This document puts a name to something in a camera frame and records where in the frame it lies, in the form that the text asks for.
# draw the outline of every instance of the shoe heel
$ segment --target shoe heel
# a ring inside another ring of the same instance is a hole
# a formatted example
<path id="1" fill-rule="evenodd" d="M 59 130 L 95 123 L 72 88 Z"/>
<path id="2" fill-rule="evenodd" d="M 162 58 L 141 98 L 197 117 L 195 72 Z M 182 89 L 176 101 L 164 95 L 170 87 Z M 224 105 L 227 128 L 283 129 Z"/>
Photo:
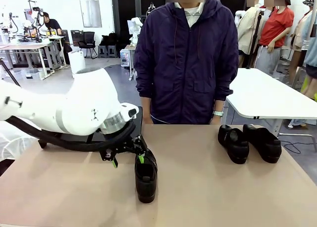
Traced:
<path id="1" fill-rule="evenodd" d="M 279 160 L 279 157 L 268 157 L 268 156 L 261 156 L 261 157 L 264 161 L 270 164 L 276 164 L 277 161 Z"/>
<path id="2" fill-rule="evenodd" d="M 247 158 L 237 158 L 230 152 L 228 152 L 228 155 L 232 162 L 234 162 L 235 164 L 244 164 L 247 161 Z"/>
<path id="3" fill-rule="evenodd" d="M 153 196 L 147 196 L 147 197 L 144 197 L 144 196 L 140 196 L 138 195 L 138 198 L 139 198 L 139 201 L 141 201 L 142 203 L 151 203 L 152 201 L 154 201 L 155 199 L 155 194 Z"/>

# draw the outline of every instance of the jacket hood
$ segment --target jacket hood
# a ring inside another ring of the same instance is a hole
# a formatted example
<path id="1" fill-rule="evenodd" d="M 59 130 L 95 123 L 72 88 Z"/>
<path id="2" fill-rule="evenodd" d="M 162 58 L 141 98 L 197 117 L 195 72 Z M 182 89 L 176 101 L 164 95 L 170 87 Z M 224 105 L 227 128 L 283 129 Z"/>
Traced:
<path id="1" fill-rule="evenodd" d="M 183 10 L 180 8 L 176 8 L 173 2 L 167 3 L 167 8 L 173 15 Z M 206 0 L 200 19 L 207 19 L 209 17 L 212 17 L 220 8 L 222 8 L 222 4 L 219 0 Z"/>

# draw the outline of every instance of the jacket zipper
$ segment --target jacket zipper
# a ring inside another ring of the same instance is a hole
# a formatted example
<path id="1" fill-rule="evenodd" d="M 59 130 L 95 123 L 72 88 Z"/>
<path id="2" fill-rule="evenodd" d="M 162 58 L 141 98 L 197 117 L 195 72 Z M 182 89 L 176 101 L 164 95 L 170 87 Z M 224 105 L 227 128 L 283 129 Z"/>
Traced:
<path id="1" fill-rule="evenodd" d="M 184 105 L 184 89 L 185 89 L 185 79 L 186 79 L 186 69 L 187 69 L 187 60 L 188 60 L 188 52 L 189 52 L 189 44 L 190 44 L 190 36 L 192 33 L 192 28 L 189 28 L 188 33 L 188 42 L 187 42 L 187 50 L 186 50 L 186 56 L 185 56 L 185 67 L 184 67 L 184 74 L 183 74 L 183 84 L 182 84 L 182 99 L 181 99 L 181 107 L 180 107 L 180 116 L 179 116 L 179 123 L 181 123 L 182 120 L 182 113 L 183 113 L 183 105 Z"/>

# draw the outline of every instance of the beige jacket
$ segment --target beige jacket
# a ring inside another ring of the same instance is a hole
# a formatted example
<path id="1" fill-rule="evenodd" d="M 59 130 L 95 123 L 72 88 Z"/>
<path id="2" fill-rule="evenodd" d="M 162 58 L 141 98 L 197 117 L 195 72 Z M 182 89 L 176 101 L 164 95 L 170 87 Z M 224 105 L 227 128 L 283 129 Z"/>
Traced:
<path id="1" fill-rule="evenodd" d="M 256 4 L 254 7 L 249 8 L 237 26 L 239 50 L 242 50 L 247 55 L 250 54 L 253 35 L 258 22 L 259 7 L 260 4 Z"/>
<path id="2" fill-rule="evenodd" d="M 295 51 L 302 51 L 302 46 L 303 46 L 302 32 L 304 29 L 304 25 L 305 25 L 308 17 L 311 16 L 311 14 L 312 14 L 312 11 L 309 12 L 307 15 L 305 15 L 302 18 L 302 20 L 298 23 L 298 25 L 296 26 L 294 33 L 293 33 L 293 35 L 295 36 L 295 39 L 294 39 L 293 46 L 291 45 L 291 49 L 293 49 Z"/>

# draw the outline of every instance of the hand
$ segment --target hand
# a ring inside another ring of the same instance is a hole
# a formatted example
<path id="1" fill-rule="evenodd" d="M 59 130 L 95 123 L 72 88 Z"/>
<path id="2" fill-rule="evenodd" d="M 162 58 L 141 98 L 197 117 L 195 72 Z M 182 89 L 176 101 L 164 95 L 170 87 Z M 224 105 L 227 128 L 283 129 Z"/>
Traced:
<path id="1" fill-rule="evenodd" d="M 210 124 L 220 125 L 221 124 L 221 117 L 218 115 L 214 115 Z"/>
<path id="2" fill-rule="evenodd" d="M 143 124 L 154 124 L 150 115 L 143 116 Z"/>
<path id="3" fill-rule="evenodd" d="M 267 46 L 267 52 L 270 54 L 273 52 L 275 47 L 275 41 L 271 41 L 271 43 L 269 43 L 269 45 Z"/>

